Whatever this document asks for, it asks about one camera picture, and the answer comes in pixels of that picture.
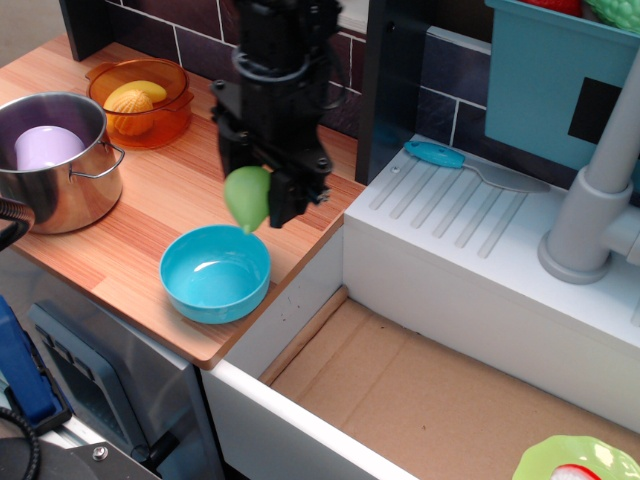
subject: gray faucet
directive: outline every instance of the gray faucet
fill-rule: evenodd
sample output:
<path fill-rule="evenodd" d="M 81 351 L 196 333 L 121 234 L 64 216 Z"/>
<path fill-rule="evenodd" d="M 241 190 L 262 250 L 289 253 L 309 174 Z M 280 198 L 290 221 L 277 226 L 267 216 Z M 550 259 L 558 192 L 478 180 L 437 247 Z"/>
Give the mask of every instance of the gray faucet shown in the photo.
<path fill-rule="evenodd" d="M 602 278 L 611 252 L 640 266 L 640 209 L 629 205 L 640 155 L 640 50 L 591 162 L 578 172 L 538 248 L 542 266 L 566 282 Z"/>

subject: green toy fruit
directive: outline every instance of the green toy fruit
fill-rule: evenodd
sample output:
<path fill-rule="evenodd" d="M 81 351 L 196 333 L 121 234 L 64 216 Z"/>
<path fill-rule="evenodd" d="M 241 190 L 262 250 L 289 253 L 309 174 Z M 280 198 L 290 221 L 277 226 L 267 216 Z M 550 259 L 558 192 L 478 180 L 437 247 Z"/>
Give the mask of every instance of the green toy fruit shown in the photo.
<path fill-rule="evenodd" d="M 224 201 L 245 233 L 256 230 L 269 216 L 271 174 L 262 167 L 241 167 L 224 182 Z"/>

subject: brown cardboard surface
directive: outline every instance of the brown cardboard surface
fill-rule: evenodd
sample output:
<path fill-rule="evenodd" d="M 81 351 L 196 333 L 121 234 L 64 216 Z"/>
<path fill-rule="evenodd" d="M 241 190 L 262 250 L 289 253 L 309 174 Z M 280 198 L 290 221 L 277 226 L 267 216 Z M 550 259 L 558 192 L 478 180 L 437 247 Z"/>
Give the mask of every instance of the brown cardboard surface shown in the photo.
<path fill-rule="evenodd" d="M 640 459 L 639 435 L 351 299 L 272 388 L 421 479 L 510 479 L 528 447 L 560 434 Z"/>

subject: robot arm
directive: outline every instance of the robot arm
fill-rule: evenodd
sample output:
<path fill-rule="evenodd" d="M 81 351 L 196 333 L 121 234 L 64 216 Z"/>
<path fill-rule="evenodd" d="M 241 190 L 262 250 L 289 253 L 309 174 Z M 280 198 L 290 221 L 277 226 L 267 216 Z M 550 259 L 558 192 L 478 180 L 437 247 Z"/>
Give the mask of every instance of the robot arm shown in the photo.
<path fill-rule="evenodd" d="M 269 216 L 280 228 L 328 199 L 332 163 L 317 137 L 339 62 L 328 39 L 337 32 L 336 0 L 236 0 L 241 40 L 233 53 L 240 84 L 212 85 L 225 176 L 249 165 L 271 170 Z"/>

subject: black cable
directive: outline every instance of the black cable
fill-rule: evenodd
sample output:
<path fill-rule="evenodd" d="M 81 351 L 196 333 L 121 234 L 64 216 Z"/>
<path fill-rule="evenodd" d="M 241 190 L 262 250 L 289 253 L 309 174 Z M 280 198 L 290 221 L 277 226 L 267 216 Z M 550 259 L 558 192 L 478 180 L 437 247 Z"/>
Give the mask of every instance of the black cable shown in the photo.
<path fill-rule="evenodd" d="M 8 408 L 0 407 L 0 418 L 4 418 L 5 420 L 17 425 L 29 442 L 29 465 L 27 466 L 27 471 L 22 477 L 22 480 L 35 480 L 38 478 L 40 463 L 42 462 L 40 441 L 38 440 L 36 432 L 23 417 Z"/>

